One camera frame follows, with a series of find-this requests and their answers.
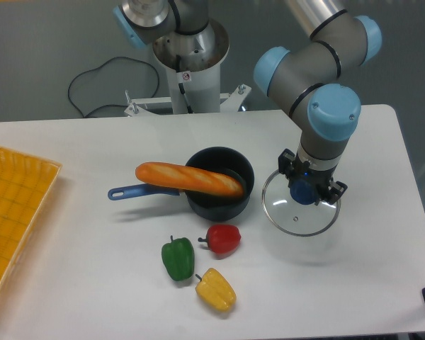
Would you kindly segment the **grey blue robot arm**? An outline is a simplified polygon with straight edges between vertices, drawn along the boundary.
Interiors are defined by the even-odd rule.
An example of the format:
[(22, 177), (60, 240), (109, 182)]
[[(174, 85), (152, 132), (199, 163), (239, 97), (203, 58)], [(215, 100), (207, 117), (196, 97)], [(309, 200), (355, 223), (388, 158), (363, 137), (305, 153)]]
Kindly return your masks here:
[[(346, 191), (334, 171), (361, 112), (356, 93), (339, 84), (347, 69), (379, 52), (382, 33), (367, 16), (351, 16), (340, 1), (289, 1), (310, 38), (304, 49), (274, 47), (254, 67), (260, 90), (301, 129), (296, 153), (284, 151), (278, 170), (300, 204), (334, 204)], [(124, 1), (113, 9), (136, 48), (151, 46), (166, 69), (175, 113), (209, 113), (220, 107), (218, 75), (230, 44), (211, 19), (206, 1)]]

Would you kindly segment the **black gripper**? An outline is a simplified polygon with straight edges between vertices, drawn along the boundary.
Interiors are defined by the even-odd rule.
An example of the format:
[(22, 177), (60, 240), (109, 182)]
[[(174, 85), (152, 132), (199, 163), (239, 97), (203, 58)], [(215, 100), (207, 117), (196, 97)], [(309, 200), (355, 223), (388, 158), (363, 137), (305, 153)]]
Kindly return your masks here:
[(284, 149), (278, 156), (278, 172), (288, 180), (292, 198), (323, 198), (335, 204), (348, 186), (333, 179), (340, 156), (333, 159), (317, 159), (299, 148), (297, 154)]

